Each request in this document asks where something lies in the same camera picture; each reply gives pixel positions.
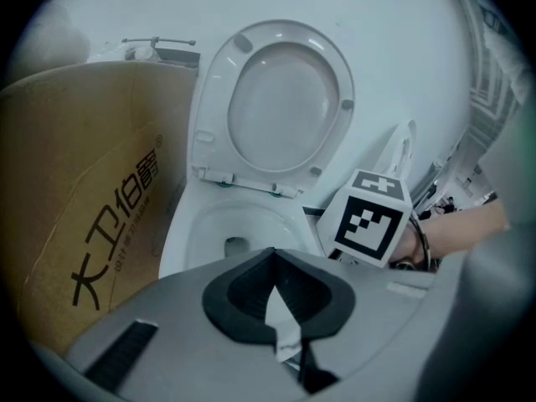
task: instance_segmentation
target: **toilet seat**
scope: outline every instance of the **toilet seat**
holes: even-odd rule
[[[294,21],[251,25],[209,67],[190,145],[193,172],[295,198],[331,161],[353,104],[350,70],[327,37]]]

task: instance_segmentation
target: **white toilet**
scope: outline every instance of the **white toilet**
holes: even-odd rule
[[[353,100],[344,57],[313,28],[267,21],[231,37],[190,122],[193,175],[159,276],[272,246],[321,255],[298,197],[337,151]]]

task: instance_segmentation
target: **white plastic part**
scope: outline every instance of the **white plastic part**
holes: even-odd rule
[[[414,120],[401,122],[387,142],[373,172],[390,178],[408,179],[417,138],[417,124]]]
[[[266,305],[265,324],[276,330],[276,359],[285,362],[302,350],[302,330],[274,286]]]
[[[329,164],[353,108],[350,70],[327,37],[292,21],[251,25],[209,67],[194,132],[211,141],[193,137],[192,167],[293,198]]]
[[[134,51],[134,59],[137,61],[159,61],[157,51],[149,45],[143,45]]]
[[[220,171],[207,170],[206,168],[200,168],[198,170],[198,177],[209,182],[226,183],[231,184],[233,182],[233,174],[222,173]]]

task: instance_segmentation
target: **white wall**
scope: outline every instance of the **white wall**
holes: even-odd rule
[[[410,188],[469,122],[469,38],[456,0],[55,0],[93,49],[125,37],[195,39],[198,88],[218,48],[270,18],[308,23],[341,49],[353,72],[353,124],[303,203],[321,206],[395,124],[413,118],[418,141]]]
[[[453,197],[459,209],[469,209],[475,202],[492,191],[492,185],[484,173],[476,174],[475,167],[480,158],[486,153],[486,148],[471,136],[467,138],[466,151],[456,176],[449,183],[445,197]],[[468,179],[471,183],[463,188],[461,185]]]

